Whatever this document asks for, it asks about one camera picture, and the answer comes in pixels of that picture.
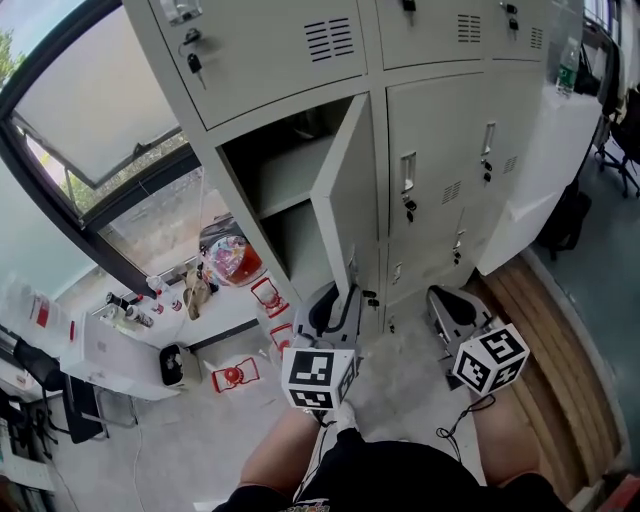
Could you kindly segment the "crumpled clear plastic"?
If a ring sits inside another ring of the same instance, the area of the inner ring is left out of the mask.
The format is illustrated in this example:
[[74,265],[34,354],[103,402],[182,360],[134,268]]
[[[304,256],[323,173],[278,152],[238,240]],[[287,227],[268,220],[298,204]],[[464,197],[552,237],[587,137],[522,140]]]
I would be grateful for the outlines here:
[[294,131],[305,140],[313,140],[330,133],[323,115],[317,109],[300,112],[294,116]]

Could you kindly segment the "person's black clothing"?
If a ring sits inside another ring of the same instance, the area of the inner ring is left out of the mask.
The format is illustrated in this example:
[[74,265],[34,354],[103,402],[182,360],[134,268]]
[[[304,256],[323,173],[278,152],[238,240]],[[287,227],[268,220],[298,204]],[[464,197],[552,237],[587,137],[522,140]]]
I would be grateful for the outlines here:
[[429,445],[366,442],[340,432],[296,499],[265,486],[236,489],[213,512],[570,512],[541,475],[484,486],[456,459]]

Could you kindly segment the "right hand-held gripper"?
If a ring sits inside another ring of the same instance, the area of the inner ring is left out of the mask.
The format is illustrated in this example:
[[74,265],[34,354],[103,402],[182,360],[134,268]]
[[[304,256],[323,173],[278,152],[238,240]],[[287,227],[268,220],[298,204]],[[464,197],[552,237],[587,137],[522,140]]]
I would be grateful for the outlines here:
[[[427,314],[446,344],[457,339],[457,328],[480,328],[492,319],[477,296],[449,286],[429,287]],[[529,347],[509,323],[461,343],[450,375],[478,397],[485,397],[511,385],[528,357]]]

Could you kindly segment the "person's white left shoe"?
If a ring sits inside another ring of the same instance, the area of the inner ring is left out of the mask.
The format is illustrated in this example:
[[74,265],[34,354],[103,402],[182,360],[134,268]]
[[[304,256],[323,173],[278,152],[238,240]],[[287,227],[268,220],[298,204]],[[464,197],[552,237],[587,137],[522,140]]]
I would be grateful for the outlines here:
[[359,430],[355,409],[348,400],[344,400],[334,413],[334,422],[338,433],[350,429]]

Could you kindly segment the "wooden slat platform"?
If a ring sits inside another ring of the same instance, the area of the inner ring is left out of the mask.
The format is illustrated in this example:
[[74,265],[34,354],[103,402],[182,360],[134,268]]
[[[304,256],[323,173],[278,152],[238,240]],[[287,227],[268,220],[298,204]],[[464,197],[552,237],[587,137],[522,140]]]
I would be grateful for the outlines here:
[[487,276],[474,272],[467,288],[513,324],[531,350],[513,393],[541,448],[543,475],[570,502],[622,466],[625,442],[603,379],[570,322],[573,310],[522,256]]

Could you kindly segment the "dark backpack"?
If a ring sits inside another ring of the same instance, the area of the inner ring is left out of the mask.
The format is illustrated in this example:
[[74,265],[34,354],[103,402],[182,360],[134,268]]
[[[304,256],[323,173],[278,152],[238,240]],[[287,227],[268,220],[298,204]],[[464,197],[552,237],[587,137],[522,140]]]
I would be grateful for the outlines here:
[[212,224],[204,227],[199,235],[199,250],[210,249],[214,243],[227,236],[243,236],[244,233],[231,213],[214,218]]

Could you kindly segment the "grey metal locker cabinet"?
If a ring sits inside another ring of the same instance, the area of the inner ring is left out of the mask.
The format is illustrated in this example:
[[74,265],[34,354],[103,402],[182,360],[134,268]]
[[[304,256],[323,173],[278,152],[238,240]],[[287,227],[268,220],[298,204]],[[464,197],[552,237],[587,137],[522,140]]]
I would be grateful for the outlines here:
[[[123,3],[196,156],[290,302],[335,283],[311,189],[360,94],[376,158],[375,326],[477,269],[531,139],[551,0]],[[206,90],[178,54],[190,28]],[[328,135],[294,131],[310,109]]]

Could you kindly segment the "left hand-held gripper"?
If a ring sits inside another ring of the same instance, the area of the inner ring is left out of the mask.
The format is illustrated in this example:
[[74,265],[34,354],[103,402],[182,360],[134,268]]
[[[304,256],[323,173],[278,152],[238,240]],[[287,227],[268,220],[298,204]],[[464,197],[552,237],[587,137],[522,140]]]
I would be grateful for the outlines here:
[[344,401],[359,373],[361,310],[361,289],[352,285],[341,299],[334,282],[298,308],[294,341],[282,355],[282,388],[292,407],[336,410]]

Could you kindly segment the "green label bottle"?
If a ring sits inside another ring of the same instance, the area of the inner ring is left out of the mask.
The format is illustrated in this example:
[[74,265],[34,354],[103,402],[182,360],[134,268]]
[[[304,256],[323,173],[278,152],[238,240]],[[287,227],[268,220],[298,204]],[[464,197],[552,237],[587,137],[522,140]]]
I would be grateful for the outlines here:
[[556,89],[559,94],[570,97],[575,88],[579,71],[581,44],[573,37],[569,37],[561,53],[556,78]]

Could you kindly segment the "white low bench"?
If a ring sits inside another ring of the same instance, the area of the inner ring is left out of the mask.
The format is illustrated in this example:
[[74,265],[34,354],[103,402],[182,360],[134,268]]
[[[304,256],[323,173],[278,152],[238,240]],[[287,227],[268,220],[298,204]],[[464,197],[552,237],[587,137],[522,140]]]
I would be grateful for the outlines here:
[[199,317],[191,320],[182,308],[180,312],[164,307],[164,312],[151,311],[153,301],[146,297],[139,308],[154,319],[151,328],[136,327],[129,335],[157,348],[177,342],[192,346],[201,342],[215,342],[257,324],[255,297],[248,287],[221,287],[199,309]]

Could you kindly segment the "clear water jug red label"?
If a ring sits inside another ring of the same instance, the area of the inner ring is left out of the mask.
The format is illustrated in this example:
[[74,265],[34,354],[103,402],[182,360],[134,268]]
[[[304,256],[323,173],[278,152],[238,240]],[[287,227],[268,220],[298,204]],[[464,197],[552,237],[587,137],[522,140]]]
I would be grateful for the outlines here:
[[27,343],[58,354],[73,341],[74,321],[47,295],[16,281],[10,287],[9,297],[11,329]]

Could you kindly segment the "black framed window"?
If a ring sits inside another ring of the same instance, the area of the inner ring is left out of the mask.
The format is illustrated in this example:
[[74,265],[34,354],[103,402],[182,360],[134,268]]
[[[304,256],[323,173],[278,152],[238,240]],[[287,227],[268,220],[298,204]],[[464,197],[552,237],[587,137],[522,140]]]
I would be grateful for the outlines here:
[[0,157],[129,290],[196,258],[204,171],[122,0],[80,0],[0,88]]

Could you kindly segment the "person's right forearm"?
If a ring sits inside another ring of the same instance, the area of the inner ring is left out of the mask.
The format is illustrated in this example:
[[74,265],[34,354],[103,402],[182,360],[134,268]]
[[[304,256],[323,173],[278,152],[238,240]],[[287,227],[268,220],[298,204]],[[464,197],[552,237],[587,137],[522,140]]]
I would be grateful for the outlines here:
[[504,487],[520,476],[539,473],[535,432],[510,389],[496,392],[493,403],[478,407],[472,416],[488,485]]

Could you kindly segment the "black mesh office chair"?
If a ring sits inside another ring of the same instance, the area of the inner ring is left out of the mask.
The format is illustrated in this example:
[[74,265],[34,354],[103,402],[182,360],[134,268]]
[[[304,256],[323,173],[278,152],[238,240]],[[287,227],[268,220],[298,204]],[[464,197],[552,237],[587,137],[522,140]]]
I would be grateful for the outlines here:
[[29,345],[22,338],[16,342],[13,356],[40,385],[49,427],[54,431],[68,434],[67,430],[59,428],[53,423],[47,395],[48,392],[64,393],[66,388],[65,377],[60,370],[59,361],[43,350]]

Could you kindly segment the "locker door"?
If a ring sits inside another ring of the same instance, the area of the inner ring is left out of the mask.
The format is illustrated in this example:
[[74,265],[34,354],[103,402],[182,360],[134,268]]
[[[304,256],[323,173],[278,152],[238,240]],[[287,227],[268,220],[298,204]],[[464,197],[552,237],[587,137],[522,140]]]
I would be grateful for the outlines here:
[[371,101],[352,98],[311,189],[339,297],[378,286],[377,175]]

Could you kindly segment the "floral print bag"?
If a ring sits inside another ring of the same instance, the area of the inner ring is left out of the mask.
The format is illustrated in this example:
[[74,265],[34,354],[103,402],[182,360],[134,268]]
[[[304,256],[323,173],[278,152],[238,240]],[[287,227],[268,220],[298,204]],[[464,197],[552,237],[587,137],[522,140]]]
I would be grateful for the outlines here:
[[219,286],[243,287],[266,271],[252,245],[242,235],[226,235],[200,249],[202,279]]

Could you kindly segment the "black flat panel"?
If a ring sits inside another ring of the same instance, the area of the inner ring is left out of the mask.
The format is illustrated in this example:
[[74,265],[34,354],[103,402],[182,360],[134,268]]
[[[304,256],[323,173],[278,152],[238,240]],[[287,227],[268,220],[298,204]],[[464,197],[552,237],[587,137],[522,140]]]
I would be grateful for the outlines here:
[[109,437],[107,427],[100,422],[101,413],[92,384],[66,376],[63,403],[69,436],[74,444],[103,441]]

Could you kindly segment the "white trash bin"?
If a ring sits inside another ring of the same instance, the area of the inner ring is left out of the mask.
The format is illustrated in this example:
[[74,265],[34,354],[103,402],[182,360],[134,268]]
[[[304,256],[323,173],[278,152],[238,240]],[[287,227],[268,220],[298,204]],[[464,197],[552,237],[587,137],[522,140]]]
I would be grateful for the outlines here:
[[159,353],[161,377],[166,387],[189,390],[202,382],[198,358],[178,344],[164,347]]

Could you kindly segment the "black suitcase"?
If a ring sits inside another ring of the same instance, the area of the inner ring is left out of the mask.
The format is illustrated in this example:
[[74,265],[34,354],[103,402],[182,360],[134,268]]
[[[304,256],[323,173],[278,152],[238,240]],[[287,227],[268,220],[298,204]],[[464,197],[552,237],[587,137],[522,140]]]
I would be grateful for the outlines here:
[[592,205],[591,198],[580,190],[575,178],[563,191],[559,202],[536,237],[537,243],[549,251],[552,261],[559,252],[573,250]]

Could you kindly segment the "person's left forearm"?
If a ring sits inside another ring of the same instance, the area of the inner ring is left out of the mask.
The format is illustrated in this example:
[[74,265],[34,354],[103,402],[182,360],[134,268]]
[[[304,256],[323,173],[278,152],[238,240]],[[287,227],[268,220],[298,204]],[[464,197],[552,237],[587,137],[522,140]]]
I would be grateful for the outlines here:
[[320,428],[312,414],[286,410],[245,462],[239,487],[266,487],[291,499],[307,473]]

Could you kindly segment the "beige cloth bag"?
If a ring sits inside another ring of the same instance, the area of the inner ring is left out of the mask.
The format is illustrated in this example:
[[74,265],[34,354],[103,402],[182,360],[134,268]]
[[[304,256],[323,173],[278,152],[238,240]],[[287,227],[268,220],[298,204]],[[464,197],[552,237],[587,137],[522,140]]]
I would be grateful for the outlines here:
[[202,306],[208,302],[212,296],[209,283],[203,278],[202,272],[192,266],[186,267],[183,277],[185,290],[183,292],[184,304],[187,307],[187,313],[192,321],[200,317]]

